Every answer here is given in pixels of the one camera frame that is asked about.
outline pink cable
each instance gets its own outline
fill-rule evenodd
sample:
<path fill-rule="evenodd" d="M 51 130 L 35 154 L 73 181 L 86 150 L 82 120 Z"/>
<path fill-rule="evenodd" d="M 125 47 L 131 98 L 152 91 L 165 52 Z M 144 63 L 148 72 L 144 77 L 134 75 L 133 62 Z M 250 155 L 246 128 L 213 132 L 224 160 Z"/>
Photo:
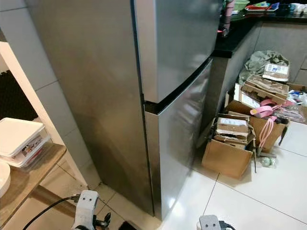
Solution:
<path fill-rule="evenodd" d="M 271 118 L 267 120 L 265 123 L 264 127 L 262 128 L 259 139 L 260 139 L 260 144 L 259 147 L 263 148 L 265 142 L 267 141 L 268 137 L 270 136 L 272 130 L 273 130 L 274 122 Z"/>

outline kitchen counter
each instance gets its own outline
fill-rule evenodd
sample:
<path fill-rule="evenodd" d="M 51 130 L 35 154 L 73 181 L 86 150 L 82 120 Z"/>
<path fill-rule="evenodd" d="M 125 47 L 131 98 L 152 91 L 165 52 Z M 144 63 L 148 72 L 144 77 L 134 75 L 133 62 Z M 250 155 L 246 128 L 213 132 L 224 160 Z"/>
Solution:
<path fill-rule="evenodd" d="M 287 5 L 282 5 L 277 11 L 268 13 L 247 13 L 246 10 L 242 10 L 239 14 L 232 16 L 228 37 L 217 37 L 212 56 L 231 58 L 233 53 L 236 52 L 240 44 L 243 42 L 245 36 L 258 22 L 307 24 L 307 14 L 290 13 Z"/>

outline refrigerator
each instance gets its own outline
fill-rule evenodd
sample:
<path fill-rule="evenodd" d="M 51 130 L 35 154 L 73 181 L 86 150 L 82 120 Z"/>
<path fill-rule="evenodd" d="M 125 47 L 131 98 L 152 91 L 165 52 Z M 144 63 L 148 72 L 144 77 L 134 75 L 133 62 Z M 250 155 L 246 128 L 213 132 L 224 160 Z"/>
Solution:
<path fill-rule="evenodd" d="M 220 0 L 26 0 L 103 183 L 164 219 L 191 169 Z"/>

